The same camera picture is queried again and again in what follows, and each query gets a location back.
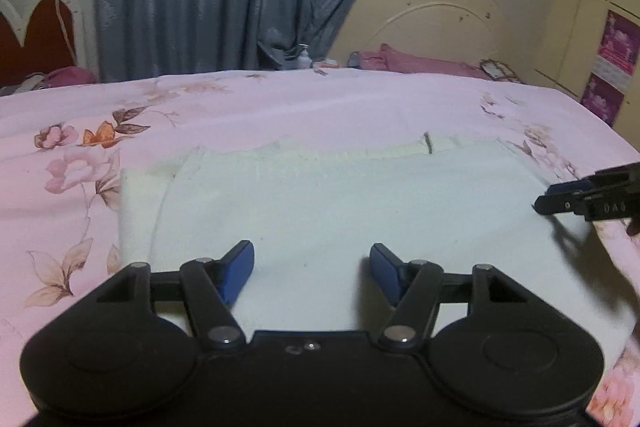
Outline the white towel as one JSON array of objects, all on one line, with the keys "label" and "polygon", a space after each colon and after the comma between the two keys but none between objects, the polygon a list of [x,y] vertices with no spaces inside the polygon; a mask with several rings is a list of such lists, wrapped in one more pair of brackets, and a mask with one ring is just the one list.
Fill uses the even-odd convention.
[{"label": "white towel", "polygon": [[537,215],[550,182],[514,146],[486,140],[192,150],[122,174],[122,257],[172,271],[252,242],[255,268],[232,309],[247,334],[380,329],[388,308],[367,265],[376,243],[452,273],[486,263],[587,329],[613,362],[636,293],[584,220]]}]

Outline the pink purple clothes pile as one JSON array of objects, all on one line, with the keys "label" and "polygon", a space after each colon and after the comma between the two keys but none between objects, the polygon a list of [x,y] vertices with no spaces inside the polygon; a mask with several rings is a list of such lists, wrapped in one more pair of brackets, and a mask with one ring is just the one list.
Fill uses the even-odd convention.
[{"label": "pink purple clothes pile", "polygon": [[53,72],[43,74],[43,72],[34,72],[29,74],[19,83],[11,84],[11,86],[2,87],[1,96],[8,96],[17,93],[24,93],[42,89],[54,89],[70,86],[81,86],[82,84],[95,84],[98,78],[89,69],[79,66],[68,66],[55,69]]}]

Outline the pink floral bed sheet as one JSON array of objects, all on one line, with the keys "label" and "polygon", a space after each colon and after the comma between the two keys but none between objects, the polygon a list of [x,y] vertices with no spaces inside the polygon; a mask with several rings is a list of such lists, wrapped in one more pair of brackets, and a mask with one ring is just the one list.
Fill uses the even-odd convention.
[{"label": "pink floral bed sheet", "polygon": [[2,424],[35,412],[18,369],[26,340],[122,262],[122,168],[197,146],[373,148],[423,135],[496,138],[562,179],[639,157],[560,91],[450,75],[209,72],[2,98]]}]

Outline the cream wooden headboard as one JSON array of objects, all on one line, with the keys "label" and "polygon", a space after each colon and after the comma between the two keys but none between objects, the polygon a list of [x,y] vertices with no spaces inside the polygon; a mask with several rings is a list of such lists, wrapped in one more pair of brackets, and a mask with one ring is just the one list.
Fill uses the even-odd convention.
[{"label": "cream wooden headboard", "polygon": [[382,44],[435,60],[515,64],[511,27],[496,0],[355,0],[328,57],[345,66],[352,53]]}]

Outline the magenta pillow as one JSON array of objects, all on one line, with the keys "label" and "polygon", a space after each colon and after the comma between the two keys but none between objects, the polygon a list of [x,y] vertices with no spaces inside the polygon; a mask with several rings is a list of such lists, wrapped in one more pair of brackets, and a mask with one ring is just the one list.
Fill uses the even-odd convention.
[{"label": "magenta pillow", "polygon": [[402,53],[386,43],[375,51],[355,51],[349,55],[347,66],[362,70],[382,70],[401,74],[439,74],[489,80],[478,67]]}]

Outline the white pump bottle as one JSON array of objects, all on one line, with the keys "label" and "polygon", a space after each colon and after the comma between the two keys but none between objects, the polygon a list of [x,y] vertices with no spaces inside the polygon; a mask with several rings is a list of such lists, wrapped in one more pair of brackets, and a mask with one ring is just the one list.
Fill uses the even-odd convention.
[{"label": "white pump bottle", "polygon": [[308,52],[308,46],[306,44],[302,44],[300,46],[299,54],[296,58],[296,68],[297,69],[310,69],[312,67],[312,58]]}]

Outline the red heart-shaped headboard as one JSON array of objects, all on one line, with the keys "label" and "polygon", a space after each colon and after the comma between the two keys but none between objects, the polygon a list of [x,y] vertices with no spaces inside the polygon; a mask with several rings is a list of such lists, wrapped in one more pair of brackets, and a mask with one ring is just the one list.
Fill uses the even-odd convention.
[{"label": "red heart-shaped headboard", "polygon": [[1,0],[1,87],[70,66],[87,66],[78,0],[30,0],[23,14]]}]

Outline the purple wall calendar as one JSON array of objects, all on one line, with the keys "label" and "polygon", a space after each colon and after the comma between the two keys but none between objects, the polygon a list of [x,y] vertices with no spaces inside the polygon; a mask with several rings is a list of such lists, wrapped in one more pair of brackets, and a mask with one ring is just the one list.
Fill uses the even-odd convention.
[{"label": "purple wall calendar", "polygon": [[608,10],[580,104],[613,126],[639,62],[639,25]]}]

